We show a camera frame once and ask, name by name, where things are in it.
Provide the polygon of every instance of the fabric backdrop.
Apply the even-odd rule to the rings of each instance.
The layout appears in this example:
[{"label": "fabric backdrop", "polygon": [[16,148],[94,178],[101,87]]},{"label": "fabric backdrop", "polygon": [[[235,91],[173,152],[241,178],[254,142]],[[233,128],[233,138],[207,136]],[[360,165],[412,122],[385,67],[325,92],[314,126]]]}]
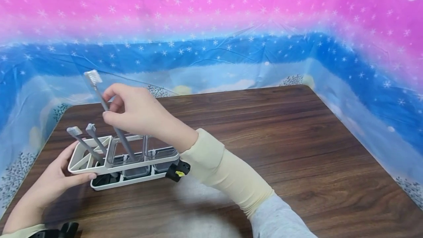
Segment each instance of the fabric backdrop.
[{"label": "fabric backdrop", "polygon": [[423,208],[423,0],[0,0],[0,215],[83,78],[155,96],[305,84]]}]

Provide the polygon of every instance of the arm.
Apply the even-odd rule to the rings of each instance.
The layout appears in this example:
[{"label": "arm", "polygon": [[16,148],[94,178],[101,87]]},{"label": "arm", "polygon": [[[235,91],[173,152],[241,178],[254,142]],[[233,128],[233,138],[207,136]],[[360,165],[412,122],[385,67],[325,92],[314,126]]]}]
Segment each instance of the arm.
[{"label": "arm", "polygon": [[1,238],[27,238],[41,230],[45,230],[42,216],[45,208],[56,200],[68,188],[95,179],[96,174],[78,174],[67,177],[68,159],[77,145],[77,141],[59,154],[42,173],[33,186],[16,204],[6,221]]},{"label": "arm", "polygon": [[113,97],[110,111],[103,114],[107,124],[173,145],[191,165],[190,174],[239,205],[253,225],[254,237],[315,237],[251,166],[205,130],[195,131],[176,119],[146,89],[113,84],[103,99]]}]

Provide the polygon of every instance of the beige sleeve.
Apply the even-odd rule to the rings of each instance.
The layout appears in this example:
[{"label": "beige sleeve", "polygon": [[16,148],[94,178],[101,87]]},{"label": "beige sleeve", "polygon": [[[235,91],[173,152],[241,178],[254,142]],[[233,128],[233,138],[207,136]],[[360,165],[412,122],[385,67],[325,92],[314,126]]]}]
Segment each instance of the beige sleeve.
[{"label": "beige sleeve", "polygon": [[248,218],[273,189],[247,163],[225,149],[225,146],[203,129],[198,129],[196,143],[181,154],[191,165],[194,177],[204,185],[227,194]]},{"label": "beige sleeve", "polygon": [[8,233],[1,235],[0,238],[29,238],[32,235],[36,234],[39,231],[46,230],[44,224],[38,224],[33,227],[28,227],[14,233]]}]

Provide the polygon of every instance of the gray sleeve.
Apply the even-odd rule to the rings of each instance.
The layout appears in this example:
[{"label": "gray sleeve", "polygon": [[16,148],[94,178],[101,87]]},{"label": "gray sleeve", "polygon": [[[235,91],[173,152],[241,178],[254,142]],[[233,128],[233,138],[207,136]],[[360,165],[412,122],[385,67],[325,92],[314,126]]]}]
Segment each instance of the gray sleeve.
[{"label": "gray sleeve", "polygon": [[254,238],[317,238],[276,194],[259,206],[250,221]]}]

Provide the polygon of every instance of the arm sleeve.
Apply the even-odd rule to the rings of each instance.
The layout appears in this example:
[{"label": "arm sleeve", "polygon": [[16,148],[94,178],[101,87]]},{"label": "arm sleeve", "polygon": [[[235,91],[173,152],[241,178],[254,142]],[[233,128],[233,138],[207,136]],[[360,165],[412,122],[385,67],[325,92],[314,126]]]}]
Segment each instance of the arm sleeve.
[{"label": "arm sleeve", "polygon": [[317,238],[276,194],[260,204],[250,221],[254,238]]},{"label": "arm sleeve", "polygon": [[0,238],[29,238],[32,235],[36,234],[39,231],[45,230],[46,227],[44,224],[38,224],[32,227],[28,227],[19,231],[16,231],[14,233],[8,233],[1,235]]},{"label": "arm sleeve", "polygon": [[181,154],[201,183],[227,194],[253,225],[254,237],[315,237],[301,218],[247,163],[203,129],[196,143]]}]

